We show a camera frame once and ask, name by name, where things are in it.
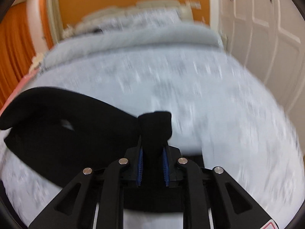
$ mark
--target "red and white sticker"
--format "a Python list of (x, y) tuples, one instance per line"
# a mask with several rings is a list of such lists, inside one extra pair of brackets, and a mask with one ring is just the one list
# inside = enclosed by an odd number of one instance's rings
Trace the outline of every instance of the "red and white sticker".
[(261, 229), (279, 229), (273, 219), (269, 220)]

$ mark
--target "silver screw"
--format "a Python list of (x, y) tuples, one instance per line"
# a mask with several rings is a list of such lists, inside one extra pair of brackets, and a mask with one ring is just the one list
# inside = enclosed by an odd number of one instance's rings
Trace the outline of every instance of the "silver screw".
[(215, 167), (214, 168), (214, 171), (217, 173), (217, 174), (222, 174), (224, 172), (224, 169), (221, 168), (221, 167)]
[(187, 162), (188, 162), (188, 160), (184, 157), (181, 157), (178, 159), (178, 163), (180, 163), (180, 164), (186, 164)]
[(121, 158), (119, 160), (119, 164), (127, 164), (128, 163), (128, 159), (127, 158)]
[(92, 173), (92, 169), (91, 169), (91, 168), (85, 168), (85, 169), (83, 169), (83, 173), (84, 173), (85, 175), (89, 175), (89, 174)]

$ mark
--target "wardrobe door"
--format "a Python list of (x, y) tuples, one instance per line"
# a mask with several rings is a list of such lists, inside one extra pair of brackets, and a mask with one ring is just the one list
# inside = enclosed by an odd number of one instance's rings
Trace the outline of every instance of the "wardrobe door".
[(245, 66), (264, 81), (274, 51), (273, 0), (252, 0), (251, 10), (251, 42)]
[(222, 35), (227, 36), (225, 47), (229, 51), (233, 36), (233, 0), (220, 0), (219, 29)]
[(275, 48), (265, 85), (286, 106), (303, 63), (305, 21), (292, 0), (274, 0), (274, 9)]
[(229, 52), (242, 64), (250, 48), (252, 0), (233, 0), (233, 37)]

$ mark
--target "black garment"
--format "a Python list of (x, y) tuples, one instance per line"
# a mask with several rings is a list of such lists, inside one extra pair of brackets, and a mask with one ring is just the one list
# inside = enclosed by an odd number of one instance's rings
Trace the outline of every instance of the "black garment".
[(0, 116), (7, 147), (61, 187), (82, 169), (107, 167), (139, 139), (138, 119), (75, 92), (40, 87), (16, 97)]

